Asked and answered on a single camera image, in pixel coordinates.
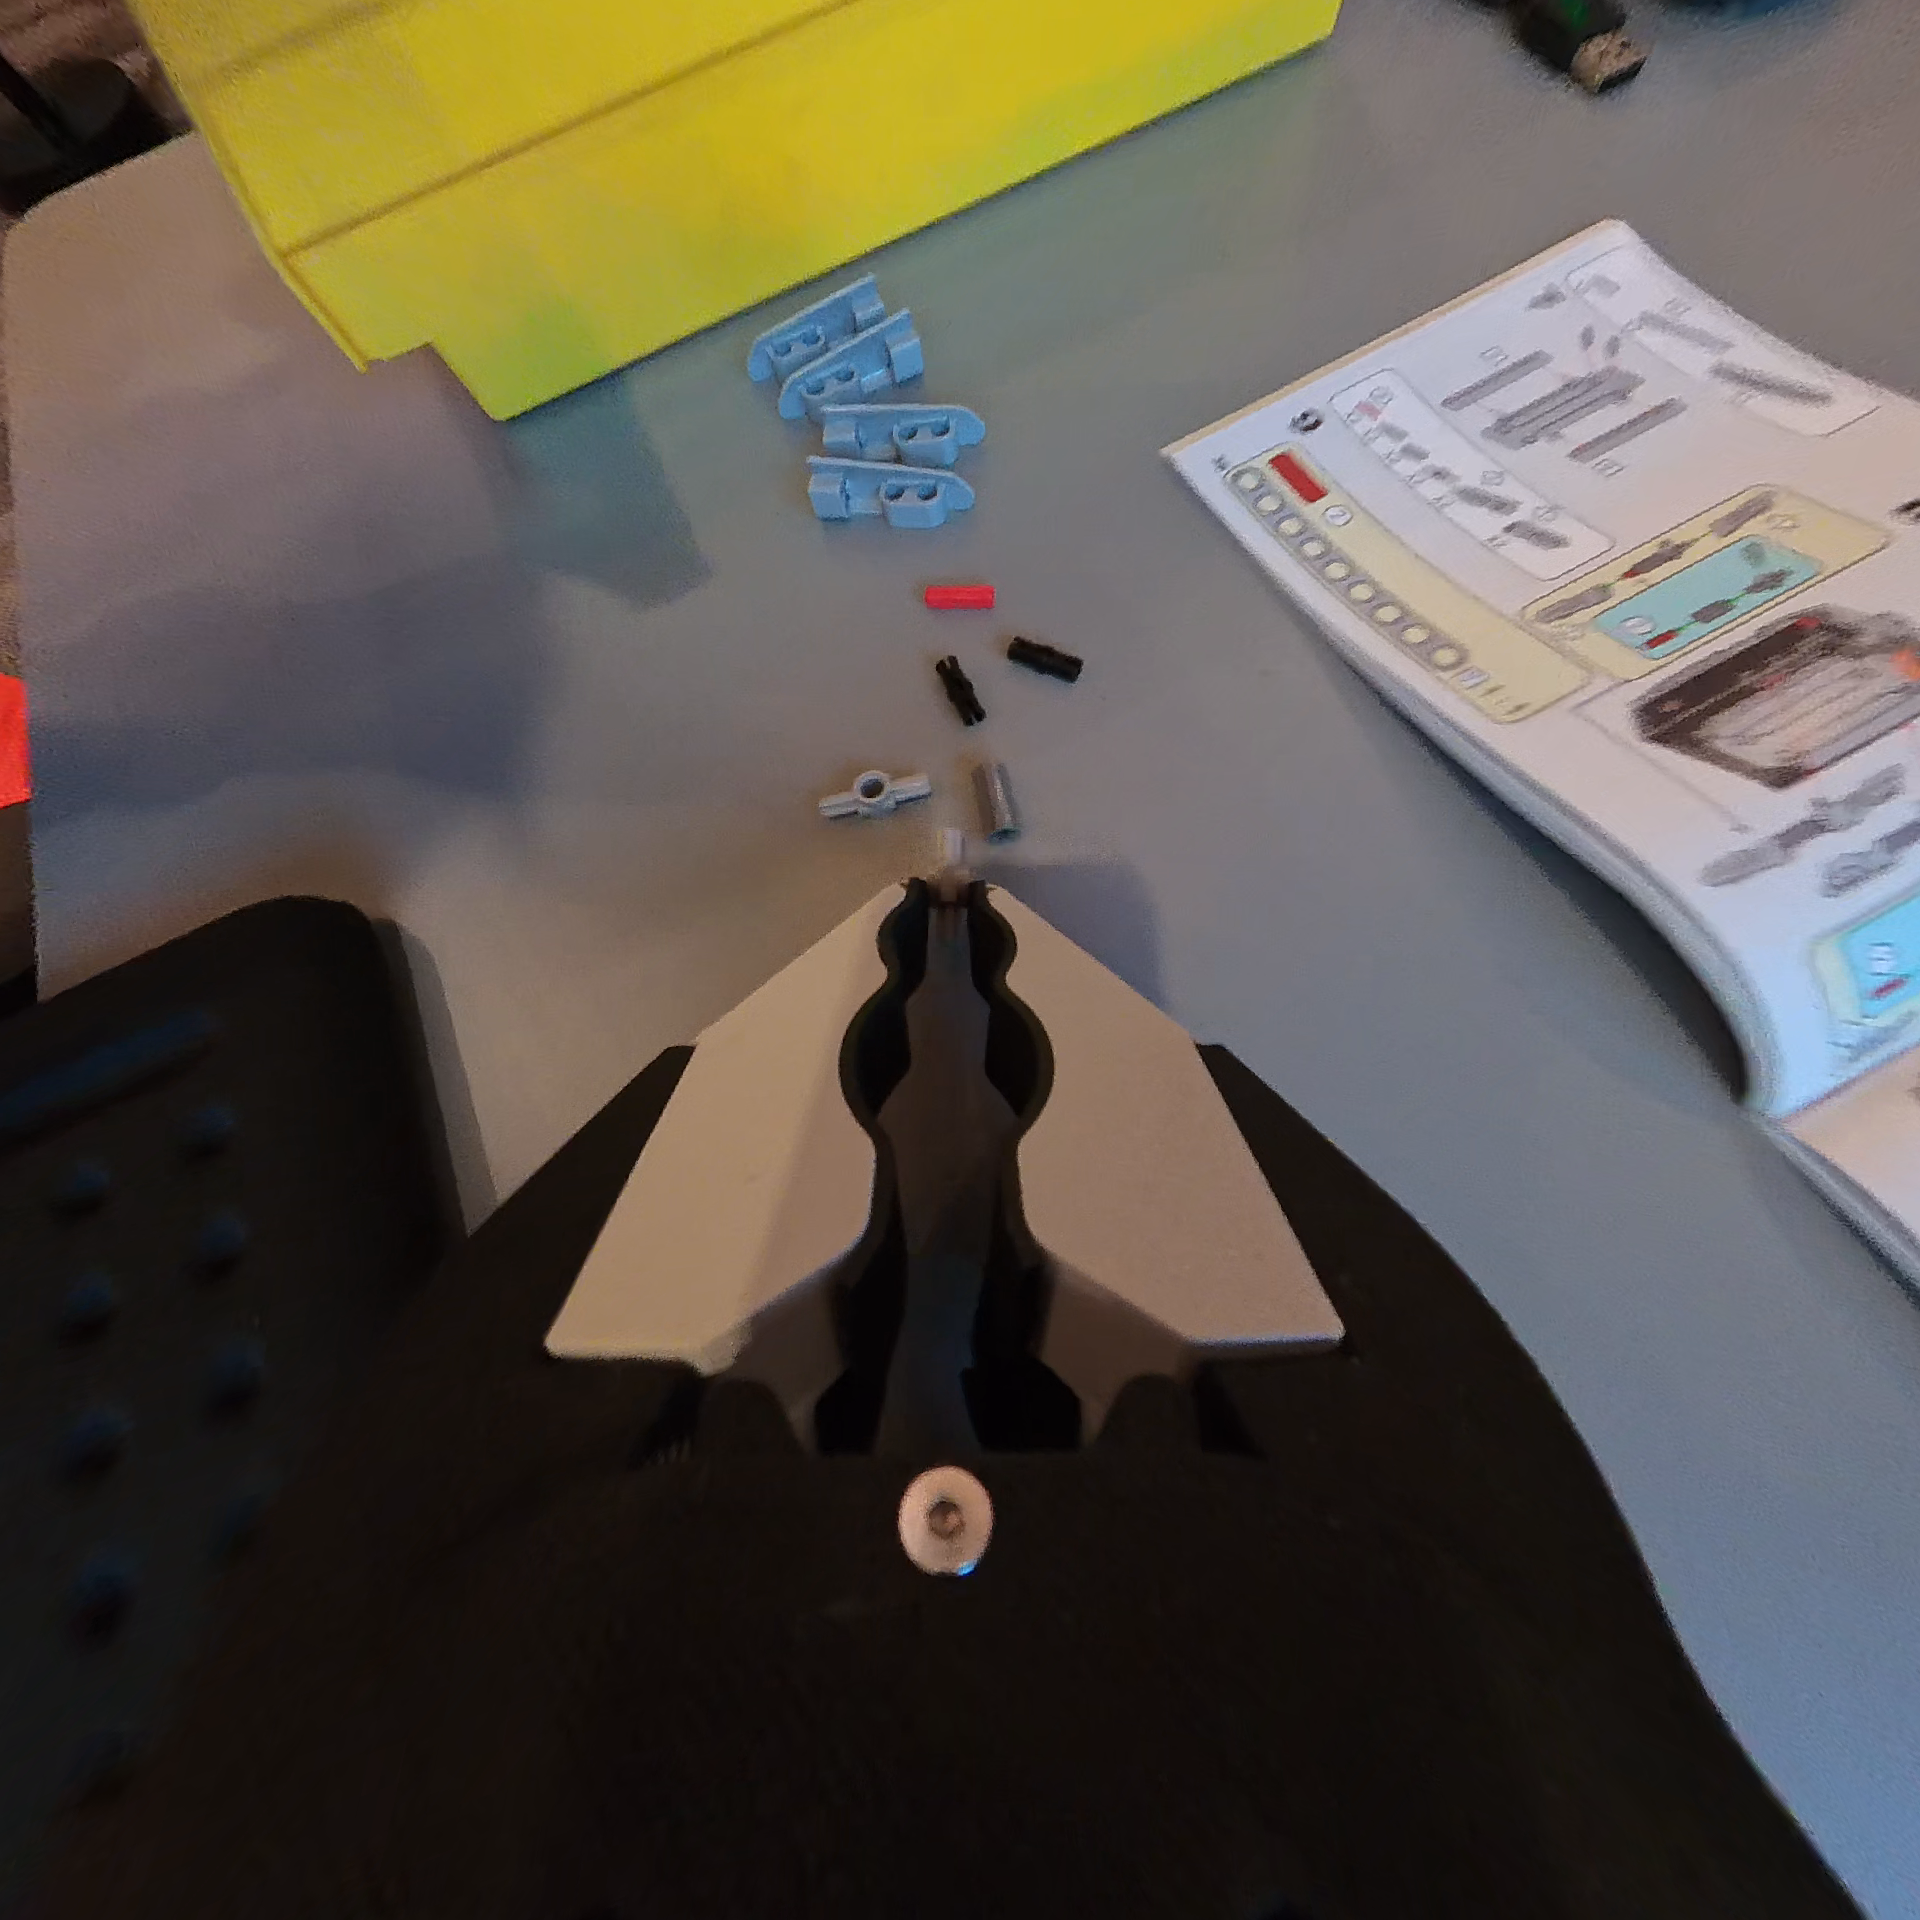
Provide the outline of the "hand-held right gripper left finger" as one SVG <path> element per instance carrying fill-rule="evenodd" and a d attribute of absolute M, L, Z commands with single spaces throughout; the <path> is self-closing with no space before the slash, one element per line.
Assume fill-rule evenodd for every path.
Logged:
<path fill-rule="evenodd" d="M 881 888 L 695 1040 L 543 1332 L 566 1363 L 766 1386 L 816 1449 L 870 1449 L 905 1318 L 895 1148 L 926 880 Z"/>

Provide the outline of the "black perforated panel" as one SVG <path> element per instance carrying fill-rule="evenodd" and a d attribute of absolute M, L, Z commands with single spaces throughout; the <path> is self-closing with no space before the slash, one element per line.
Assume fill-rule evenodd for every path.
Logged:
<path fill-rule="evenodd" d="M 4 1023 L 4 1910 L 175 1713 L 461 1208 L 391 927 L 245 906 Z"/>

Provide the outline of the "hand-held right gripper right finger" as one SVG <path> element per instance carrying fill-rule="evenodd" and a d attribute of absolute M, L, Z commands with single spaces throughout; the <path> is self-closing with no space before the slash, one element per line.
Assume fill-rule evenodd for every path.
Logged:
<path fill-rule="evenodd" d="M 1142 1376 L 1345 1331 L 1192 1035 L 1009 890 L 973 882 L 983 1073 L 1007 1111 L 961 1374 L 983 1446 L 1079 1446 Z"/>

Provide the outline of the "yellow plastic bin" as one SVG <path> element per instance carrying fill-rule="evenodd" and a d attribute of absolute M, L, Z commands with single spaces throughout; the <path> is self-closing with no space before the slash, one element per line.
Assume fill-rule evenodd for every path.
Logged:
<path fill-rule="evenodd" d="M 516 419 L 1333 34 L 1336 3 L 131 6 L 358 369 Z"/>

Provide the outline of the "dark blocky toy part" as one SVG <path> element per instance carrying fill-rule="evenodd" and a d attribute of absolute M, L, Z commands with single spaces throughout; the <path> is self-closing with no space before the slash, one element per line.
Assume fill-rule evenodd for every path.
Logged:
<path fill-rule="evenodd" d="M 1645 64 L 1621 3 L 1483 3 L 1536 62 L 1598 99 L 1630 84 Z"/>

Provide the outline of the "grey desk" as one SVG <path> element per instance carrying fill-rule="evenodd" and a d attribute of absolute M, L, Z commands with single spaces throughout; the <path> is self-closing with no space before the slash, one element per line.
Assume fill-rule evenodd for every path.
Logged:
<path fill-rule="evenodd" d="M 4 252 L 40 987 L 264 896 L 395 924 L 476 1225 L 960 816 L 960 655 L 1007 886 L 1460 1262 L 1753 1760 L 1862 1910 L 1916 1915 L 1916 1308 L 1739 1111 L 1657 932 L 1160 459 L 1607 218 L 1916 394 L 1916 6 L 1669 17 L 1599 102 L 1469 6 L 1345 6 L 880 252 L 990 430 L 933 537 L 808 515 L 745 377 L 808 290 L 492 424 L 429 355 L 351 371 L 198 142 L 78 186 Z M 869 771 L 933 796 L 822 822 Z"/>

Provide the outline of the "blue grey curved piece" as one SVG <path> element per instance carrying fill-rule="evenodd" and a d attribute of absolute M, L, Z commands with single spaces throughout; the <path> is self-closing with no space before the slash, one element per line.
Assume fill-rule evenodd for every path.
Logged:
<path fill-rule="evenodd" d="M 749 382 L 784 382 L 831 347 L 886 320 L 876 276 L 861 275 L 758 334 L 749 347 Z"/>
<path fill-rule="evenodd" d="M 983 419 L 943 403 L 839 403 L 822 407 L 822 456 L 860 465 L 950 470 L 988 440 Z"/>
<path fill-rule="evenodd" d="M 909 310 L 831 343 L 795 369 L 777 395 L 781 422 L 821 422 L 833 406 L 865 403 L 923 377 L 926 355 Z"/>
<path fill-rule="evenodd" d="M 975 491 L 955 470 L 808 456 L 807 503 L 819 522 L 877 520 L 899 530 L 934 530 L 972 512 Z"/>

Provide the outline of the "open instruction booklet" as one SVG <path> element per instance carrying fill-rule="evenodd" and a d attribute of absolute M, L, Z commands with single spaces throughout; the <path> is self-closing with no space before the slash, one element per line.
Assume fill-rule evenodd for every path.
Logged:
<path fill-rule="evenodd" d="M 1630 900 L 1917 1279 L 1917 414 L 1603 223 L 1164 447 L 1415 730 Z"/>

